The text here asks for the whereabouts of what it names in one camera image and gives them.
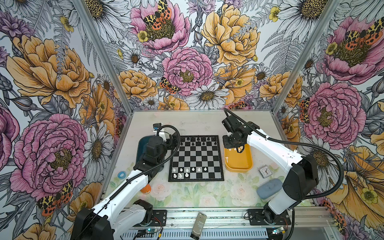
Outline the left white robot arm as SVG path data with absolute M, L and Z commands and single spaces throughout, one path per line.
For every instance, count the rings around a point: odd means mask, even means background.
M 145 188 L 173 158 L 181 144 L 178 129 L 171 125 L 154 124 L 145 152 L 123 183 L 94 207 L 82 209 L 76 216 L 72 240 L 113 240 L 131 227 L 152 218 L 153 206 L 146 201 L 124 208 Z

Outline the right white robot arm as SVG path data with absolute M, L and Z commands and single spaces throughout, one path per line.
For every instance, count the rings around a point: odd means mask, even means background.
M 226 118 L 222 124 L 228 134 L 223 136 L 223 143 L 224 148 L 232 152 L 229 160 L 238 158 L 249 146 L 273 160 L 287 174 L 282 189 L 263 207 L 264 221 L 275 224 L 285 211 L 299 205 L 319 183 L 316 160 L 288 149 L 259 126 L 246 122 L 230 110 L 224 109 L 224 112 Z

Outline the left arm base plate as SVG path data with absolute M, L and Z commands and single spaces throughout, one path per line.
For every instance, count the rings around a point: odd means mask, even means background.
M 149 221 L 134 225 L 134 227 L 165 227 L 167 224 L 167 210 L 153 210 Z

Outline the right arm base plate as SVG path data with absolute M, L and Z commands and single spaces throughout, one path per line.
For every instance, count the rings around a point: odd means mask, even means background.
M 289 226 L 292 224 L 287 210 L 280 215 L 264 209 L 248 209 L 244 215 L 244 219 L 248 220 L 251 226 L 262 225 L 282 225 Z

